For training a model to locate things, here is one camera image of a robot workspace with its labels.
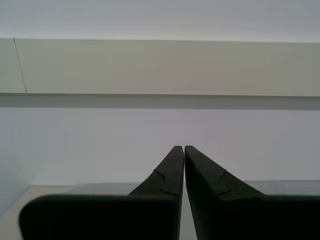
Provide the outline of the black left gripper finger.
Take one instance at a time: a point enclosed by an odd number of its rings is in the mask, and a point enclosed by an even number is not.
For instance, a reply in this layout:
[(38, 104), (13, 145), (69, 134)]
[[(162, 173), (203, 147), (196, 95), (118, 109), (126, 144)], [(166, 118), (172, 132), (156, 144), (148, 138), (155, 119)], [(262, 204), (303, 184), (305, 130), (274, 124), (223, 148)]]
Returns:
[(173, 147), (128, 195), (50, 194), (27, 203), (18, 223), (25, 240), (177, 240), (185, 156)]
[(185, 180), (199, 240), (317, 240), (320, 198), (266, 195), (191, 145)]

